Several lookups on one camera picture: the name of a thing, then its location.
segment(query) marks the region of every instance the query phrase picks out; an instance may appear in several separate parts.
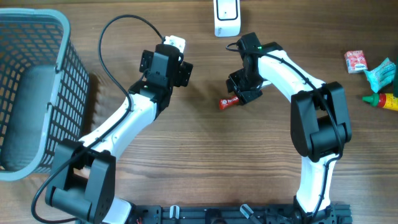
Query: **green bottle cap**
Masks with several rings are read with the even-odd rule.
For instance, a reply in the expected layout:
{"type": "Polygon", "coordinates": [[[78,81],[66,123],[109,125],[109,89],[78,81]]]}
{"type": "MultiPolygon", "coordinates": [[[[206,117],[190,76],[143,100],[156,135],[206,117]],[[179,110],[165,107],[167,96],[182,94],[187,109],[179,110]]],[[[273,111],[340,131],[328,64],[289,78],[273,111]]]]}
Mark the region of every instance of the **green bottle cap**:
{"type": "Polygon", "coordinates": [[[379,95],[377,93],[374,93],[371,96],[364,96],[362,97],[362,101],[370,103],[371,106],[377,106],[379,103],[379,95]]]}

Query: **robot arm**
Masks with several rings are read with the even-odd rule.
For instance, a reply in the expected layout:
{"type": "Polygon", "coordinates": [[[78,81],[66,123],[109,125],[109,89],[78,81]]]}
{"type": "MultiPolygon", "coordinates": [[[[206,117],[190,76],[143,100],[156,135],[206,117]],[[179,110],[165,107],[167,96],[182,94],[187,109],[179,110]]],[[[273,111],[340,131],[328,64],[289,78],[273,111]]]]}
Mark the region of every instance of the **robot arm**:
{"type": "Polygon", "coordinates": [[[155,52],[145,50],[142,53],[140,72],[144,73],[143,77],[128,91],[131,111],[101,142],[92,146],[124,116],[128,110],[127,99],[100,127],[79,142],[64,139],[57,146],[53,170],[76,153],[82,150],[86,153],[49,183],[45,194],[47,205],[89,223],[127,221],[132,205],[114,198],[116,161],[136,135],[169,106],[173,87],[188,85],[193,65],[183,62],[184,46],[185,40],[171,36],[157,45],[155,52]],[[84,167],[90,168],[88,178],[74,174],[74,169],[84,167]]]}
{"type": "Polygon", "coordinates": [[[260,97],[261,88],[274,84],[291,102],[290,133],[297,152],[302,156],[301,183],[295,203],[303,219],[306,220],[304,223],[313,220],[315,217],[312,217],[312,213],[320,201],[326,178],[325,193],[319,206],[319,211],[325,212],[319,216],[327,216],[330,208],[329,188],[336,161],[329,163],[326,172],[325,164],[330,159],[342,155],[343,151],[338,148],[329,118],[327,116],[317,118],[316,110],[319,108],[324,110],[324,107],[314,94],[313,87],[307,82],[312,83],[327,102],[342,145],[351,139],[351,126],[343,87],[336,82],[325,84],[312,77],[291,61],[277,43],[261,45],[255,33],[242,36],[236,45],[238,48],[236,51],[243,59],[244,68],[229,76],[226,81],[228,91],[233,91],[244,105],[260,97]]]}

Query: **wooden table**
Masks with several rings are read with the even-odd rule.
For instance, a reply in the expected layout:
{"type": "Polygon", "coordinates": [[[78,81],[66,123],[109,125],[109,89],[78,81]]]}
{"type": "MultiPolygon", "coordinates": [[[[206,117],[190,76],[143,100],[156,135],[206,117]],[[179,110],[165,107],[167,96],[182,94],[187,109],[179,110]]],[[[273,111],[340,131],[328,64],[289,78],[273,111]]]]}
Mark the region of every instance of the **wooden table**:
{"type": "MultiPolygon", "coordinates": [[[[290,140],[290,105],[273,86],[246,106],[225,111],[225,80],[242,67],[225,46],[239,37],[214,36],[213,3],[147,2],[34,5],[61,10],[72,25],[72,42],[98,79],[91,129],[123,101],[97,56],[103,26],[120,14],[151,21],[162,35],[187,40],[185,60],[194,64],[190,83],[175,88],[170,106],[141,132],[117,164],[116,195],[138,205],[264,205],[292,203],[301,159],[290,140]]],[[[364,50],[370,68],[398,55],[398,4],[394,1],[242,1],[241,34],[278,42],[309,74],[340,82],[346,92],[353,137],[337,163],[333,202],[351,205],[355,223],[396,223],[398,217],[398,113],[361,102],[372,93],[363,74],[346,71],[343,54],[364,50]]],[[[128,88],[139,77],[141,53],[159,38],[140,21],[112,25],[103,57],[128,88]]],[[[46,175],[0,183],[2,223],[35,223],[30,202],[46,175]]],[[[65,215],[44,205],[49,219],[65,215]]]]}

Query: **white device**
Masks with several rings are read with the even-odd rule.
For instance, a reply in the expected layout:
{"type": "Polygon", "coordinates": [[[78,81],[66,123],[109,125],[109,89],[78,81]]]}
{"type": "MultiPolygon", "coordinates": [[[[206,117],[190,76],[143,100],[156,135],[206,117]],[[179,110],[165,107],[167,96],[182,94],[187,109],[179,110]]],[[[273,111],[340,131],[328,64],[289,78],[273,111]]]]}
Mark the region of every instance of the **white device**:
{"type": "Polygon", "coordinates": [[[233,37],[241,30],[239,0],[213,0],[214,25],[217,37],[233,37]]]}

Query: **small box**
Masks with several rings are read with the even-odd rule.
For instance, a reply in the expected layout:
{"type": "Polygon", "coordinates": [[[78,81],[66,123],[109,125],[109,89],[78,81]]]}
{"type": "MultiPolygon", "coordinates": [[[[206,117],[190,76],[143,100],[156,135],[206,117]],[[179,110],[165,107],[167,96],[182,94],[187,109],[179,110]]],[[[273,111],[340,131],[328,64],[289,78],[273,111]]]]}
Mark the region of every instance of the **small box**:
{"type": "Polygon", "coordinates": [[[368,69],[362,50],[349,51],[344,54],[344,57],[346,59],[348,73],[359,73],[368,69]]]}

